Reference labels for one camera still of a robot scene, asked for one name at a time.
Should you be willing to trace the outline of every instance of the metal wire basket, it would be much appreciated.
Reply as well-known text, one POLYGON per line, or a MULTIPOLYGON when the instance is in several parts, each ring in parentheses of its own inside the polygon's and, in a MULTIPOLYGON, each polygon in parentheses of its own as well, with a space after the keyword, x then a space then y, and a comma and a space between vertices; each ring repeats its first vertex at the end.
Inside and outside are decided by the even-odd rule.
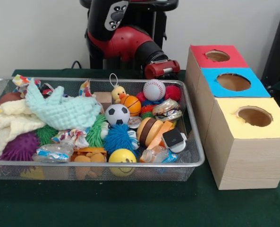
MULTIPOLYGON (((69 96, 77 96, 85 79, 37 78, 52 87, 63 86, 69 96)), ((147 80, 119 79, 130 95, 143 90, 147 80)), ((187 135, 187 148, 183 152, 182 163, 41 163, 0 161, 1 180, 78 180, 77 175, 85 176, 85 180, 98 181, 186 181, 195 167, 204 162, 204 151, 200 141, 194 113, 185 84, 176 80, 164 80, 165 86, 175 85, 182 91, 180 100, 183 117, 177 128, 187 135), (130 171, 129 176, 116 176, 114 171, 130 171)), ((107 79, 90 79, 91 92, 112 91, 113 87, 107 79)), ((12 78, 0 79, 0 97, 13 92, 15 88, 12 78)))

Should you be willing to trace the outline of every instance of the cream towel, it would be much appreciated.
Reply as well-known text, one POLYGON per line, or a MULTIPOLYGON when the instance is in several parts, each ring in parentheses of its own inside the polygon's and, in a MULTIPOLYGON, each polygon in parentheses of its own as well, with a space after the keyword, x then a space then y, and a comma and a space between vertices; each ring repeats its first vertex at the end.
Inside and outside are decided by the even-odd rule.
POLYGON ((8 142, 45 126, 26 106, 25 99, 3 103, 0 109, 0 156, 8 142))

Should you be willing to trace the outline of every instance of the black cable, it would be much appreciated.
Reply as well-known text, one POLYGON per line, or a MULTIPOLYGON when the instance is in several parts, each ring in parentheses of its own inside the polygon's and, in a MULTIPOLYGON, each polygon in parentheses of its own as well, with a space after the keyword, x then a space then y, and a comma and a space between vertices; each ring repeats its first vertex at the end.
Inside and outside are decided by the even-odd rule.
POLYGON ((74 63, 72 64, 72 67, 71 67, 71 69, 73 69, 74 68, 74 66, 75 66, 75 64, 78 64, 78 66, 79 66, 79 68, 81 69, 82 68, 82 66, 81 66, 81 64, 80 64, 80 62, 79 61, 74 61, 74 63))

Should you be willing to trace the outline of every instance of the purple spiky ball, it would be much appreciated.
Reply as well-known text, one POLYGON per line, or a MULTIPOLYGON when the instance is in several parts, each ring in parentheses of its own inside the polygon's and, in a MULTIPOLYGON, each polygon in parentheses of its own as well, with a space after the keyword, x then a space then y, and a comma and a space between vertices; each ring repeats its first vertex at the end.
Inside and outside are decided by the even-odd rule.
POLYGON ((40 141, 35 132, 27 132, 17 136, 4 148, 0 160, 32 161, 32 156, 39 148, 40 141))

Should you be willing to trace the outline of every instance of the circular hole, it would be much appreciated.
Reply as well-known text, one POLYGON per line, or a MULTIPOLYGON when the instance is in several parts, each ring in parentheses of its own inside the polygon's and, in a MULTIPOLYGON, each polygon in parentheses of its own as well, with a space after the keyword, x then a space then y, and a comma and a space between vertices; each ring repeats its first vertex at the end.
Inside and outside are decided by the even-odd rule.
POLYGON ((219 84, 230 91, 244 91, 251 87, 249 80, 235 73, 224 73, 217 77, 219 84))
POLYGON ((209 51, 208 53, 206 53, 206 57, 212 61, 217 61, 217 62, 230 60, 229 55, 227 55, 223 51, 217 51, 217 50, 209 51))
POLYGON ((241 108, 238 112, 238 116, 243 118, 246 123, 253 126, 265 127, 272 122, 271 114, 256 106, 241 108))

